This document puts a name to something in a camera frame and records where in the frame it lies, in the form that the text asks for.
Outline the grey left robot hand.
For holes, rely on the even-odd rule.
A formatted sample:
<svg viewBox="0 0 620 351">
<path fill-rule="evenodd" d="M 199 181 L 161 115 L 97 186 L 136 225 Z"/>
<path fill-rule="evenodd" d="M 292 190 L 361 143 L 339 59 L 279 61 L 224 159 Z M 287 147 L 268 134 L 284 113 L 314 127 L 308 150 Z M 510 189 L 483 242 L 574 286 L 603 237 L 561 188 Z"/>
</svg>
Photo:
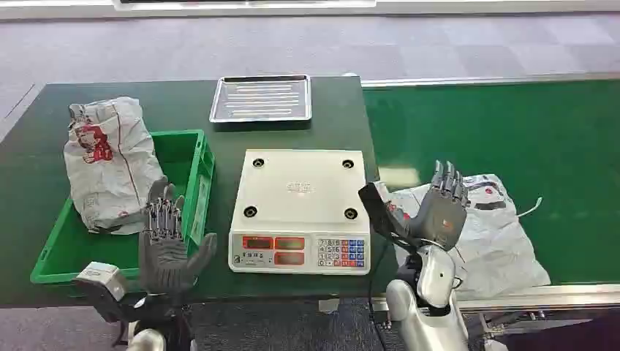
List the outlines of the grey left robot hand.
<svg viewBox="0 0 620 351">
<path fill-rule="evenodd" d="M 142 288 L 151 295 L 179 295 L 196 285 L 217 251 L 217 234 L 207 233 L 198 250 L 189 254 L 184 240 L 185 197 L 175 195 L 167 176 L 152 183 L 141 215 L 139 269 Z"/>
</svg>

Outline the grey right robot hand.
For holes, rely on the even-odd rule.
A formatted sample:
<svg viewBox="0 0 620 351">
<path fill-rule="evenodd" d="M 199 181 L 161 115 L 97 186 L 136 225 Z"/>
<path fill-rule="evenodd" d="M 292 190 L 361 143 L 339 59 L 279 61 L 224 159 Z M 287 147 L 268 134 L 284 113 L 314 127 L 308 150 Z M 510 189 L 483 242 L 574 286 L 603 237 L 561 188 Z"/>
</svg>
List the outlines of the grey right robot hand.
<svg viewBox="0 0 620 351">
<path fill-rule="evenodd" d="M 452 162 L 439 160 L 414 216 L 398 213 L 380 182 L 360 188 L 358 197 L 373 231 L 408 252 L 425 244 L 450 251 L 461 236 L 470 204 L 461 172 Z"/>
</svg>

